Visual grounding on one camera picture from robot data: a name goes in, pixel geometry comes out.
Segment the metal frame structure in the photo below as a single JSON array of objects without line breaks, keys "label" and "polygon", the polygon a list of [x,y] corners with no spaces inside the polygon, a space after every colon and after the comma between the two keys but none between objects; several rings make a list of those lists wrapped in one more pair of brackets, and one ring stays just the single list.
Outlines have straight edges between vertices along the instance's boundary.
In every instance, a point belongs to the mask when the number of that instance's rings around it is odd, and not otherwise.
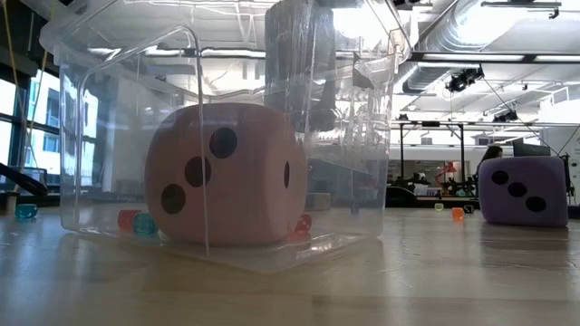
[{"label": "metal frame structure", "polygon": [[[404,167],[404,137],[406,134],[404,133],[405,126],[421,126],[421,127],[431,127],[431,128],[438,128],[438,127],[447,127],[460,141],[460,148],[461,148],[461,182],[465,183],[467,180],[466,178],[466,170],[465,170],[465,141],[464,141],[464,129],[467,126],[480,126],[480,127],[521,127],[521,128],[530,128],[530,127],[577,127],[577,124],[571,123],[535,123],[535,122],[469,122],[469,121],[461,121],[461,122],[452,122],[452,121],[393,121],[392,125],[398,125],[399,131],[401,133],[401,176],[405,178],[405,167]],[[455,132],[455,130],[451,129],[451,126],[459,127],[459,135]]]}]

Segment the track light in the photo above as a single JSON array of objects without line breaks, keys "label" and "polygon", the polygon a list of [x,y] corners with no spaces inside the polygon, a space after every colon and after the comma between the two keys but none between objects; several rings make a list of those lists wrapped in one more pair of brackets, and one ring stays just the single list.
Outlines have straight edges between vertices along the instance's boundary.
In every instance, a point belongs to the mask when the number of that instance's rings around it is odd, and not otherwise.
[{"label": "track light", "polygon": [[481,66],[477,69],[466,69],[460,74],[451,76],[451,81],[445,85],[445,88],[450,92],[465,91],[469,86],[473,85],[476,80],[485,77]]},{"label": "track light", "polygon": [[493,118],[493,122],[511,122],[517,120],[518,117],[515,110],[509,110],[508,112],[498,114]]}]

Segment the pole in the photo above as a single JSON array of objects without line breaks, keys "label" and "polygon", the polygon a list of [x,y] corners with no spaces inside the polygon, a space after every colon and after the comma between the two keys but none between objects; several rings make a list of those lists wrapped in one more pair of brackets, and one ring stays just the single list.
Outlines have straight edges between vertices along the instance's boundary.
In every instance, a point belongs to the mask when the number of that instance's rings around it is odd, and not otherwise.
[{"label": "pole", "polygon": [[399,125],[399,127],[401,128],[401,178],[405,179],[405,164],[404,164],[404,156],[402,154],[402,152],[403,152],[402,139],[405,136],[402,134],[402,127],[403,127],[403,125],[401,124],[401,125]]},{"label": "pole", "polygon": [[463,141],[463,124],[459,125],[459,134],[461,136],[461,182],[465,184],[465,142]]}]

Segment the person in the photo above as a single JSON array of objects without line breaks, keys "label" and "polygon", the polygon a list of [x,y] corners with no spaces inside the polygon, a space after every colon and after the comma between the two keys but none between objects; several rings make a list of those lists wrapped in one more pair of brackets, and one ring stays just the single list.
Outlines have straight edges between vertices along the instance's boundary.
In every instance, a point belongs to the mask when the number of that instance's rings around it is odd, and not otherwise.
[{"label": "person", "polygon": [[500,146],[489,146],[488,150],[486,150],[486,153],[483,155],[481,162],[479,162],[478,168],[475,170],[475,175],[476,176],[479,175],[479,167],[481,166],[481,163],[483,163],[483,161],[485,161],[487,159],[492,159],[492,158],[502,158],[503,156],[504,156],[504,150],[501,149]]},{"label": "person", "polygon": [[492,159],[492,158],[502,158],[504,156],[504,150],[501,149],[500,146],[489,146],[488,150],[486,150],[486,153],[483,155],[483,158],[481,159],[481,162],[479,162],[478,164],[478,168],[475,170],[475,175],[474,180],[475,180],[475,197],[479,197],[479,167],[481,166],[481,163],[483,163],[483,161],[487,160],[487,159]]}]

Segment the wooden table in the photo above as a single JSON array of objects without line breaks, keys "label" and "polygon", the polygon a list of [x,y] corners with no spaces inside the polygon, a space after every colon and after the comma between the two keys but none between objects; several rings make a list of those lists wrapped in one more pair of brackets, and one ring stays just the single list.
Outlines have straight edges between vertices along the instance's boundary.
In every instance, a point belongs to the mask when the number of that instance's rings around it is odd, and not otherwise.
[{"label": "wooden table", "polygon": [[387,210],[378,239],[263,275],[0,218],[0,325],[578,325],[580,225]]}]

